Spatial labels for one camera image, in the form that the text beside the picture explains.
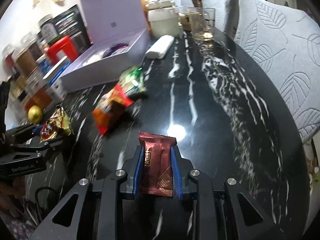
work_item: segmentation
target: metal screw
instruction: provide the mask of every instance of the metal screw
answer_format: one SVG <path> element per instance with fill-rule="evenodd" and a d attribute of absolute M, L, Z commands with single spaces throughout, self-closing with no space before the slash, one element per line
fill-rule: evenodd
<path fill-rule="evenodd" d="M 88 181 L 87 179 L 81 179 L 81 180 L 79 180 L 79 184 L 80 184 L 81 186 L 87 185 L 88 183 L 89 183 L 89 181 Z"/>
<path fill-rule="evenodd" d="M 124 170 L 117 170 L 117 171 L 116 171 L 116 175 L 119 176 L 119 177 L 120 177 L 120 176 L 123 176 L 124 174 L 125 174 L 125 171 L 124 171 Z"/>
<path fill-rule="evenodd" d="M 192 176 L 198 176 L 198 175 L 200 174 L 200 171 L 198 171 L 198 170 L 192 170 L 192 171 L 190 171 L 190 174 L 191 174 Z"/>
<path fill-rule="evenodd" d="M 236 181 L 234 178 L 229 178 L 229 179 L 227 180 L 227 182 L 228 182 L 229 185 L 234 185 L 234 184 L 237 183 L 237 181 Z"/>

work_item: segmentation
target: glass mug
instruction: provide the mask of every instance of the glass mug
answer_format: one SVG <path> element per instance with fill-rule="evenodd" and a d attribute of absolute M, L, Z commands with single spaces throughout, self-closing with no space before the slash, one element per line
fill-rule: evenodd
<path fill-rule="evenodd" d="M 192 37 L 201 41 L 213 40 L 216 10 L 214 8 L 189 8 L 188 11 Z"/>

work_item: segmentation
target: yellow ball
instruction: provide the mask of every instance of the yellow ball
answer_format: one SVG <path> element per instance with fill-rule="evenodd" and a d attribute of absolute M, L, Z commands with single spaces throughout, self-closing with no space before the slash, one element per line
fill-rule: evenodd
<path fill-rule="evenodd" d="M 42 116 L 42 110 L 39 106 L 33 106 L 28 111 L 28 120 L 33 124 L 39 124 Z"/>

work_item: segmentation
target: gift box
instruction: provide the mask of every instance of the gift box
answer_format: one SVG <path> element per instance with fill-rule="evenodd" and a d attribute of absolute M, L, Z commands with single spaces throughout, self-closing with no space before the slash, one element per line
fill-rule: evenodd
<path fill-rule="evenodd" d="M 143 62 L 150 44 L 140 0 L 81 0 L 81 6 L 93 45 L 62 73 L 68 92 L 118 80 L 124 70 Z M 92 55 L 119 43 L 129 49 L 84 65 Z"/>

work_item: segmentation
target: marble table top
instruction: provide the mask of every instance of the marble table top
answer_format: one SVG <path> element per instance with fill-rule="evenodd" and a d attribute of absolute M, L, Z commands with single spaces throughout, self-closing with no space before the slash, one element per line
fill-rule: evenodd
<path fill-rule="evenodd" d="M 148 98 L 130 106 L 106 136 L 91 112 L 115 83 L 67 96 L 63 106 L 76 144 L 69 156 L 58 155 L 46 171 L 27 176 L 26 198 L 34 202 L 42 186 L 63 197 L 81 178 L 103 179 L 133 157 L 138 132 L 146 131 L 176 136 L 183 158 L 213 178 L 215 190 L 235 178 L 288 239 L 300 238 L 309 207 L 302 143 L 281 95 L 255 61 L 216 30 L 214 42 L 197 44 L 185 33 L 164 59 L 146 59 L 143 68 Z M 56 203 L 47 191 L 39 201 L 44 208 Z M 190 202 L 139 196 L 123 204 L 125 239 L 191 238 Z"/>

